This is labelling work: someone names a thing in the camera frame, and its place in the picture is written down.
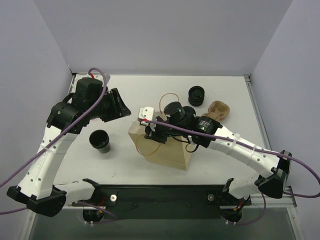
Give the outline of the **brown paper takeout bag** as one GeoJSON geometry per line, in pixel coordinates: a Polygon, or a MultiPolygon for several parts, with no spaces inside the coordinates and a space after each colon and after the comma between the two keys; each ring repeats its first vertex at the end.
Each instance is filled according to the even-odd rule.
{"type": "Polygon", "coordinates": [[[169,137],[166,143],[145,138],[145,128],[136,120],[129,130],[128,135],[133,141],[136,151],[150,163],[186,171],[192,158],[187,152],[187,140],[181,136],[169,137]]]}

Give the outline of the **stack of black lids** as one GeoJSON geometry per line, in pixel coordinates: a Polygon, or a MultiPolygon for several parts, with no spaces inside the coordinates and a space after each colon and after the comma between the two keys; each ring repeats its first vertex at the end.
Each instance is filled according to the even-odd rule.
{"type": "Polygon", "coordinates": [[[193,86],[188,91],[188,102],[194,106],[199,107],[203,104],[205,99],[205,90],[201,86],[193,86]]]}

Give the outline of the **brown pulp cup carrier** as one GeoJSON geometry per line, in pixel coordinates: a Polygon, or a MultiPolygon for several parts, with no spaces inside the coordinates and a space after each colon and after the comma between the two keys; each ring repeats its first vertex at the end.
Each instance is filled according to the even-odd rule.
{"type": "Polygon", "coordinates": [[[204,117],[208,117],[217,122],[224,120],[230,113],[230,107],[222,101],[213,101],[207,109],[207,112],[202,114],[204,117]]]}

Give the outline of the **black coffee cup lid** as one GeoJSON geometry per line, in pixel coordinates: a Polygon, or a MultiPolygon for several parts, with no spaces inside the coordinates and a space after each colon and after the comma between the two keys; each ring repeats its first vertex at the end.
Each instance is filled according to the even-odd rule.
{"type": "Polygon", "coordinates": [[[194,118],[196,116],[196,111],[193,107],[184,106],[183,111],[186,118],[194,118]]]}

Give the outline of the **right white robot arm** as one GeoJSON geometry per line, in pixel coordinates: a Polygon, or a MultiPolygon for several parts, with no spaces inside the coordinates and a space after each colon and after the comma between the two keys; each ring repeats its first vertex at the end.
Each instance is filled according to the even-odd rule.
{"type": "Polygon", "coordinates": [[[224,153],[255,172],[245,178],[230,178],[222,190],[221,197],[227,204],[245,199],[252,194],[263,194],[270,198],[283,197],[290,172],[291,153],[267,151],[233,133],[220,122],[208,116],[197,116],[190,106],[178,101],[169,103],[164,117],[152,107],[141,107],[138,121],[145,127],[145,138],[165,144],[168,138],[183,137],[187,143],[224,153]]]}

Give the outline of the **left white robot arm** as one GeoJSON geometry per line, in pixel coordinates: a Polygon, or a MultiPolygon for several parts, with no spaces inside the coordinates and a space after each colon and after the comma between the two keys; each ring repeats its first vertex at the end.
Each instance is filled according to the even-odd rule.
{"type": "Polygon", "coordinates": [[[102,199],[97,183],[84,179],[54,185],[55,177],[69,147],[90,120],[109,122],[129,115],[131,111],[117,88],[108,89],[95,78],[81,78],[75,92],[52,107],[35,160],[20,183],[8,188],[7,196],[47,217],[54,217],[64,205],[80,200],[97,205],[102,199]]]}

